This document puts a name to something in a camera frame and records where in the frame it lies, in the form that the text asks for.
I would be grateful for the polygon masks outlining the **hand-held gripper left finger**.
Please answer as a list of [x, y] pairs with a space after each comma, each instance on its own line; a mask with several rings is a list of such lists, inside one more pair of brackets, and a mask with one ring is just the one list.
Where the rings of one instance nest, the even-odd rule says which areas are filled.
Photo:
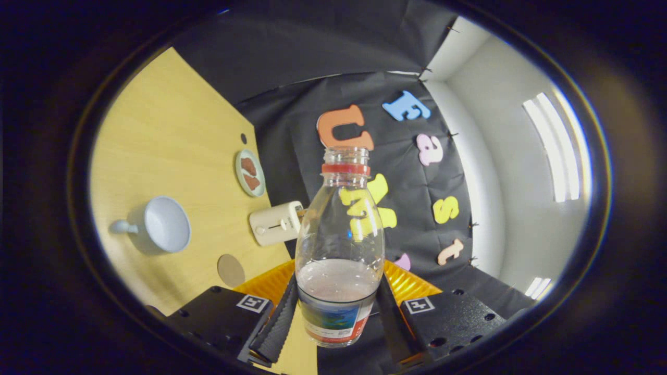
[[167, 323], [224, 357], [270, 368], [290, 333], [298, 292], [291, 260], [229, 289], [212, 286]]

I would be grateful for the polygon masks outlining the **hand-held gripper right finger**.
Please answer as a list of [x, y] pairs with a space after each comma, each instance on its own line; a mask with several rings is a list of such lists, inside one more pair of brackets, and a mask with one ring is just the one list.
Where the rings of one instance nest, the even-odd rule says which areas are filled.
[[462, 288], [441, 290], [386, 261], [376, 304], [391, 358], [416, 368], [450, 358], [506, 320]]

